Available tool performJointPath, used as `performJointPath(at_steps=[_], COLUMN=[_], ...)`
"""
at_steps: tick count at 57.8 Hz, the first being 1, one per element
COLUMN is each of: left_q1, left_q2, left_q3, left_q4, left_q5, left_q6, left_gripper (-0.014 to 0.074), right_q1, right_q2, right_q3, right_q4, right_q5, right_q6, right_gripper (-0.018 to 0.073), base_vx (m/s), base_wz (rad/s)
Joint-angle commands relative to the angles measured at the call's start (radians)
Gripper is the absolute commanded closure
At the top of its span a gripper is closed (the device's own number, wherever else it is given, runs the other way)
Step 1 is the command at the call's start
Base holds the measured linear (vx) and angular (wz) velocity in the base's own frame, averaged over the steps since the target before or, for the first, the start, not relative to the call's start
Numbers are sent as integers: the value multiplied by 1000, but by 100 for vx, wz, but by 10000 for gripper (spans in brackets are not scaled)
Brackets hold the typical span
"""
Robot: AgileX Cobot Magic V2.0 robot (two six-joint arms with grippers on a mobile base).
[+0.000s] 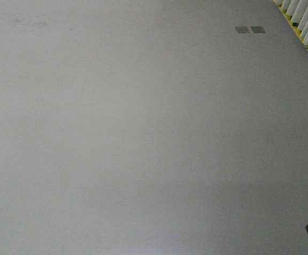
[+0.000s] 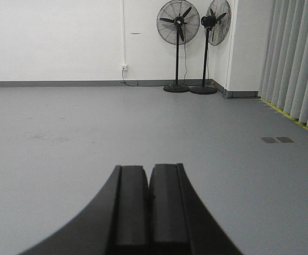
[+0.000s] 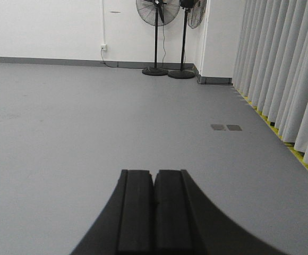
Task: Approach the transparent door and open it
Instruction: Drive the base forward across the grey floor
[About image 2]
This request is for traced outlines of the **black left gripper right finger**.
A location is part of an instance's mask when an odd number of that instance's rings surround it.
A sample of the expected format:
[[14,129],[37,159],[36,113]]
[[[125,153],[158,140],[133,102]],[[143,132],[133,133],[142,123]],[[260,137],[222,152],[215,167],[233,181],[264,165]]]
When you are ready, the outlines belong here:
[[241,254],[194,190],[183,164],[157,164],[149,186],[152,254]]

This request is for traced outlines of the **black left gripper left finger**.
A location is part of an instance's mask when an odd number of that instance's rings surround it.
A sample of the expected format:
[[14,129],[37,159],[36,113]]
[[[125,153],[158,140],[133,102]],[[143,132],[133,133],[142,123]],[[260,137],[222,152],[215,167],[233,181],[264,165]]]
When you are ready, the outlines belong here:
[[148,182],[142,166],[116,166],[73,219],[23,254],[145,254]]

